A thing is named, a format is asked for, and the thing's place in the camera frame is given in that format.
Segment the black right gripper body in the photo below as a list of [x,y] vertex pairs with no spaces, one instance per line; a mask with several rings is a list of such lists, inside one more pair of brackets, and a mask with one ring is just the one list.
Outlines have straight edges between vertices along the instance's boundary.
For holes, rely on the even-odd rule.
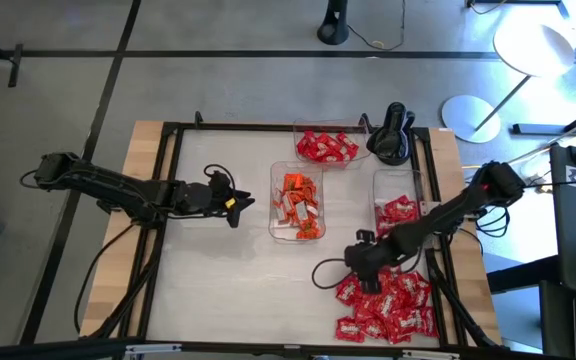
[[372,281],[379,270],[399,258],[399,251],[386,241],[379,243],[358,242],[345,248],[345,265],[360,281]]

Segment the clear plastic bin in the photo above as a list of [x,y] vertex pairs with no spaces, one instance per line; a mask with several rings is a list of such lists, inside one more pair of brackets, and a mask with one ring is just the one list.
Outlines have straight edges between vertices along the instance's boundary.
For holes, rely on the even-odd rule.
[[[325,169],[339,169],[339,170],[352,170],[357,169],[361,166],[361,163],[365,158],[370,155],[367,150],[366,142],[369,137],[369,130],[367,128],[366,122],[361,117],[358,118],[344,118],[344,119],[331,119],[331,120],[306,120],[297,119],[293,122],[293,138],[295,145],[295,152],[297,158],[301,161],[312,163],[318,165]],[[345,163],[315,163],[310,161],[306,155],[302,156],[297,153],[296,144],[301,138],[304,137],[305,131],[312,131],[316,138],[322,134],[327,133],[329,136],[335,139],[335,142],[331,141],[331,145],[335,148],[333,153],[327,155],[332,155],[334,153],[345,154],[345,148],[340,144],[336,135],[340,132],[344,132],[351,140],[359,145],[359,150],[357,156],[352,160]],[[309,152],[316,152],[315,143],[310,144]]]
[[384,209],[385,205],[390,201],[393,201],[402,195],[406,195],[409,200],[416,202],[417,214],[420,219],[422,215],[420,214],[419,202],[426,201],[424,192],[425,185],[426,180],[424,175],[417,170],[381,169],[374,173],[372,203],[375,223],[375,239],[377,243],[379,243],[390,230],[381,237],[377,236],[375,207],[379,206]]
[[321,239],[324,219],[323,169],[314,164],[281,161],[270,168],[268,230],[283,243]]

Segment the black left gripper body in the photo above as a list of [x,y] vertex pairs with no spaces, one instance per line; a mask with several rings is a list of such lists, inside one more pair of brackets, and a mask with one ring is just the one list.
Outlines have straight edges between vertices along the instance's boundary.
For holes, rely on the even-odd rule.
[[177,216],[217,215],[227,210],[232,198],[230,177],[219,170],[208,174],[208,184],[180,182],[175,190]]

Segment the black floor stand pole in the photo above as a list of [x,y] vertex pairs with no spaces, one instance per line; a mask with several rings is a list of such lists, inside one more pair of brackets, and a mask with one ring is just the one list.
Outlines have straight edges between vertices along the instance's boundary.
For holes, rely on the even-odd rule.
[[317,38],[327,45],[340,45],[349,37],[347,24],[348,0],[328,0]]

